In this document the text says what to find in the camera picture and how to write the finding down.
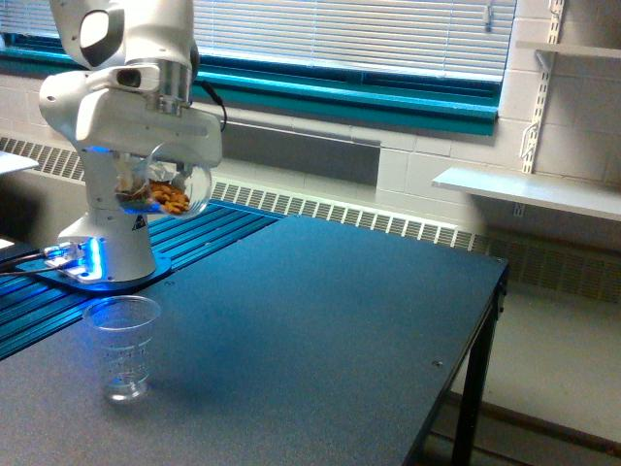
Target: window frame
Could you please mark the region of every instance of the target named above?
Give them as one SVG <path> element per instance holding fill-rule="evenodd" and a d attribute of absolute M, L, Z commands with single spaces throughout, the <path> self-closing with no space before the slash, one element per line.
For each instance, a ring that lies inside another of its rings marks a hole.
<path fill-rule="evenodd" d="M 0 70 L 46 76 L 82 69 L 58 39 L 3 34 Z M 227 105 L 259 106 L 383 124 L 491 136 L 502 83 L 469 82 L 386 73 L 307 68 L 249 60 L 201 57 L 193 95 L 207 97 L 209 82 Z"/>

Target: transparent container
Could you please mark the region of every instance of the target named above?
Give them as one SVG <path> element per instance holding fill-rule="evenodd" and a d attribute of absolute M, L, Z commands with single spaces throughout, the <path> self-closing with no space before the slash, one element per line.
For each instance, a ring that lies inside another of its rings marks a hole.
<path fill-rule="evenodd" d="M 148 157 L 114 155 L 118 173 L 114 194 L 127 214 L 190 218 L 202 213 L 212 196 L 212 172 L 179 145 L 161 145 Z"/>
<path fill-rule="evenodd" d="M 83 313 L 104 396 L 113 403 L 132 403 L 148 390 L 149 346 L 159 305 L 141 296 L 105 298 Z"/>

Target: black cable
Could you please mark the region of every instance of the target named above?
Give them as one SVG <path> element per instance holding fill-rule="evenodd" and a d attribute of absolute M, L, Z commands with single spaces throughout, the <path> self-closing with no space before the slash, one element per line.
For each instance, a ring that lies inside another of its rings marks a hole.
<path fill-rule="evenodd" d="M 22 277 L 24 275 L 42 274 L 44 272 L 53 272 L 54 270 L 62 270 L 65 267 L 48 267 L 47 269 L 28 270 L 26 272 L 3 272 L 0 277 Z"/>
<path fill-rule="evenodd" d="M 0 264 L 0 270 L 12 269 L 16 265 L 19 265 L 19 264 L 21 264 L 23 262 L 28 262 L 30 260 L 35 260 L 35 259 L 41 259 L 43 257 L 45 257 L 45 255 L 42 252 L 36 252 L 34 254 L 24 255 L 24 256 L 18 257 L 16 259 L 12 259 L 12 260 L 8 260 L 6 262 L 3 262 L 2 264 Z"/>
<path fill-rule="evenodd" d="M 226 128 L 226 122 L 229 119 L 229 116 L 226 114 L 226 106 L 224 105 L 224 101 L 222 100 L 222 97 L 218 95 L 218 93 L 215 91 L 211 84 L 202 81 L 200 82 L 200 85 L 203 90 L 209 94 L 212 100 L 222 108 L 223 120 L 222 125 L 220 126 L 220 132 L 222 132 L 224 131 L 224 128 Z"/>

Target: blue led light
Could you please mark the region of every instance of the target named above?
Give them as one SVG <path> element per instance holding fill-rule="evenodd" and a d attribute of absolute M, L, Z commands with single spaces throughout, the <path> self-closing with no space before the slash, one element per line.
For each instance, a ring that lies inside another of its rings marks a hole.
<path fill-rule="evenodd" d="M 99 153 L 108 153 L 110 152 L 110 149 L 108 148 L 100 148 L 99 146 L 91 146 L 90 148 L 88 148 L 89 151 L 91 152 L 99 152 Z"/>
<path fill-rule="evenodd" d="M 94 279 L 101 279 L 104 276 L 101 246 L 96 238 L 88 240 L 88 247 L 86 248 L 86 268 Z"/>

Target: radiator vent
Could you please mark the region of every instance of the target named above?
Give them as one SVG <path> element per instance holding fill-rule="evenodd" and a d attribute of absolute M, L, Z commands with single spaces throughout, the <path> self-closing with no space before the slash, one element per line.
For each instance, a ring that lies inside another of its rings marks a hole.
<path fill-rule="evenodd" d="M 39 162 L 36 171 L 74 181 L 83 180 L 82 163 L 74 151 L 5 137 L 0 138 L 0 150 L 36 160 Z M 425 218 L 225 180 L 215 181 L 212 198 L 283 215 L 313 216 L 417 241 L 505 257 L 509 260 L 512 282 L 610 303 L 621 302 L 621 259 L 611 254 L 576 251 L 518 235 L 483 236 Z"/>

